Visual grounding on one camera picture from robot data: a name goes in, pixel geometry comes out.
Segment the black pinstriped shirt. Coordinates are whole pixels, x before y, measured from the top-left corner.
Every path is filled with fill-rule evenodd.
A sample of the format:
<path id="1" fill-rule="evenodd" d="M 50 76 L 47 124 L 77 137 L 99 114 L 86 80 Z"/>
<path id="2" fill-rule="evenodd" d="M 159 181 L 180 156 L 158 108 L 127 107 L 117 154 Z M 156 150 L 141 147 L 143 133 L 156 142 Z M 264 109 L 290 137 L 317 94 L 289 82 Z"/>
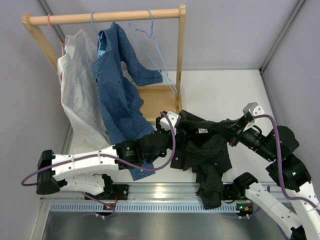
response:
<path id="1" fill-rule="evenodd" d="M 204 208 L 218 208 L 224 191 L 222 176 L 232 168 L 227 140 L 220 129 L 230 122 L 204 120 L 185 110 L 179 115 L 181 119 L 176 127 L 176 147 L 170 167 L 195 173 L 199 184 L 197 195 Z"/>

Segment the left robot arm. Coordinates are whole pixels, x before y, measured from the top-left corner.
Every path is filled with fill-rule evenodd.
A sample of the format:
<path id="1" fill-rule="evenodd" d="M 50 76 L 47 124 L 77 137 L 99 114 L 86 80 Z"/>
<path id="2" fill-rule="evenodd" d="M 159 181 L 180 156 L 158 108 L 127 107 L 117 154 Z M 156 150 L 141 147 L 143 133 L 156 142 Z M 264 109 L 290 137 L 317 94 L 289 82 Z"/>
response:
<path id="1" fill-rule="evenodd" d="M 153 161 L 165 157 L 168 149 L 175 150 L 180 119 L 180 115 L 169 111 L 157 118 L 157 130 L 151 134 L 97 151 L 79 154 L 43 151 L 37 164 L 36 193 L 74 191 L 109 199 L 114 190 L 108 172 L 129 169 L 146 174 L 165 168 L 165 165 L 154 168 Z"/>

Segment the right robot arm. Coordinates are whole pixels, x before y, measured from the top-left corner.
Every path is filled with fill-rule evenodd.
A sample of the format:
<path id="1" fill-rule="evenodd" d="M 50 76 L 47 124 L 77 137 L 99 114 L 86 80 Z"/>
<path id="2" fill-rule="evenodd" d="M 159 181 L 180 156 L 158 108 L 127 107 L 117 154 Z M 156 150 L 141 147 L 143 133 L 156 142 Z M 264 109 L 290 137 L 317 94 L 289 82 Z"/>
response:
<path id="1" fill-rule="evenodd" d="M 277 125 L 270 115 L 254 116 L 248 112 L 239 119 L 224 122 L 221 133 L 232 147 L 241 143 L 270 163 L 266 171 L 291 202 L 294 212 L 273 197 L 249 172 L 233 180 L 233 194 L 256 203 L 289 240 L 318 240 L 320 200 L 305 164 L 294 155 L 300 144 L 293 131 Z"/>

